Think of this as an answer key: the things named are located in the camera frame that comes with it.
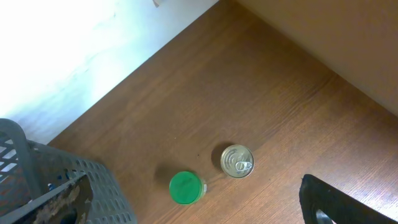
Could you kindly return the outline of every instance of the can lid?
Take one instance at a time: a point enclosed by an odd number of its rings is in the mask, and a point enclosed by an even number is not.
[[[200,198],[203,183],[193,172],[183,171],[174,175],[170,181],[169,190],[175,202],[189,205]]]

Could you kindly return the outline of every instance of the wood grain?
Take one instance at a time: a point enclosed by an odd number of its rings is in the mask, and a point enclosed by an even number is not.
[[[397,132],[390,112],[221,1],[50,145],[106,164],[139,223],[303,223],[306,173],[397,219]],[[214,165],[232,143],[253,151],[245,179]],[[186,169],[208,192],[184,207],[167,186]]]

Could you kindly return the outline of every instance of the tin can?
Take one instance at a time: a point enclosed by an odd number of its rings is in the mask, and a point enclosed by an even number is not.
[[[221,168],[233,178],[247,177],[254,169],[251,151],[242,145],[227,147],[221,155]]]
[[[191,205],[207,191],[206,182],[194,172],[182,171],[174,175],[169,185],[172,199],[181,205]]]

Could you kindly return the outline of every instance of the gray plastic basket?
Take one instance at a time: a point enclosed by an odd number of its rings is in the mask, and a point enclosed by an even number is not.
[[[28,141],[17,123],[0,119],[0,217],[84,174],[93,190],[87,223],[137,223],[104,165]]]

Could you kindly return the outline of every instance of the green cap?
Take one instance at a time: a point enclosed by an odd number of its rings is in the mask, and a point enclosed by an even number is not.
[[[188,171],[175,174],[169,185],[172,199],[181,205],[189,205],[199,200],[203,195],[203,188],[201,179]]]

